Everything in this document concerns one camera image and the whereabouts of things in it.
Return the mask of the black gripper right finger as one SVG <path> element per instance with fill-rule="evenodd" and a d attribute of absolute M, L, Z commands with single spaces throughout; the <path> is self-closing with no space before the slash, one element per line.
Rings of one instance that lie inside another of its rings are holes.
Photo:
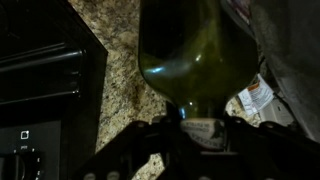
<path fill-rule="evenodd" d="M 244 161 L 249 180 L 320 180 L 320 144 L 275 122 L 254 127 L 225 117 L 230 149 Z"/>

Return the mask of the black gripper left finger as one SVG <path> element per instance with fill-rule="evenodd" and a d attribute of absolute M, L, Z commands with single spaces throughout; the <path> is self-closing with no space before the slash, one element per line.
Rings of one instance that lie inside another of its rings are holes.
<path fill-rule="evenodd" d="M 177 108 L 167 102 L 165 115 L 155 116 L 152 124 L 131 122 L 97 154 L 87 160 L 71 176 L 71 180 L 131 180 L 150 160 L 160 154 L 163 172 L 156 180 L 178 180 L 179 172 L 169 153 L 169 141 L 164 139 L 162 127 L 176 125 Z"/>

